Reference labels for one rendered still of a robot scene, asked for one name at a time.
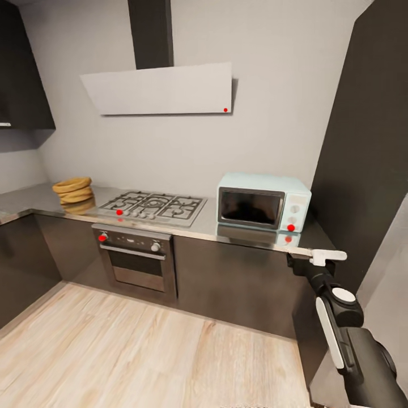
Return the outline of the popcorn bag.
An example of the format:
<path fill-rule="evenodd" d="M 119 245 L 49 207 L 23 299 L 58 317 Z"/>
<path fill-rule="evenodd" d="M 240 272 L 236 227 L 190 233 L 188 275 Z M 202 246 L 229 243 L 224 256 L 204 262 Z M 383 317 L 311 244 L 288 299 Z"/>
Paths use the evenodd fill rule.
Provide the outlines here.
<path fill-rule="evenodd" d="M 65 182 L 58 182 L 52 187 L 60 198 L 61 204 L 79 203 L 94 197 L 90 177 L 77 177 Z"/>

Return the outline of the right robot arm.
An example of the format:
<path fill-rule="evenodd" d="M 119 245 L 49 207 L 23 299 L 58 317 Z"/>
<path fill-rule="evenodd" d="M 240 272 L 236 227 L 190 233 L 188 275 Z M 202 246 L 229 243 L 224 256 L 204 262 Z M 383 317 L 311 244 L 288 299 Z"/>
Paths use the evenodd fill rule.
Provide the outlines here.
<path fill-rule="evenodd" d="M 316 311 L 351 408 L 408 408 L 391 354 L 362 327 L 364 313 L 357 297 L 333 279 L 334 261 L 344 261 L 347 254 L 312 250 L 310 260 L 286 254 L 287 266 L 295 276 L 305 276 L 317 295 Z"/>

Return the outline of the microwave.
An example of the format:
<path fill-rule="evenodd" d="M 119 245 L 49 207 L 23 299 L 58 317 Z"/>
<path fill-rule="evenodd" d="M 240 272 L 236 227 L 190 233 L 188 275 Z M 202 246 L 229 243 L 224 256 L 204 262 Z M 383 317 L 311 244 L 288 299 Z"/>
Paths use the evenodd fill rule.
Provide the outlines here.
<path fill-rule="evenodd" d="M 302 232 L 311 197 L 298 177 L 225 173 L 217 186 L 216 222 Z"/>

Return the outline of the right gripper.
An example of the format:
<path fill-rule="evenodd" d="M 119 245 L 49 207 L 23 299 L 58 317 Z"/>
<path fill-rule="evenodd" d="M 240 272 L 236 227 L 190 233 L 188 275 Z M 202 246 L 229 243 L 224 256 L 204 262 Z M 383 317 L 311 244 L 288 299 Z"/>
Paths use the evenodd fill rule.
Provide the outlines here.
<path fill-rule="evenodd" d="M 287 266 L 293 268 L 294 275 L 305 276 L 311 286 L 313 278 L 318 275 L 334 277 L 335 263 L 333 261 L 326 261 L 325 266 L 314 266 L 310 260 L 293 258 L 288 252 L 286 254 Z"/>

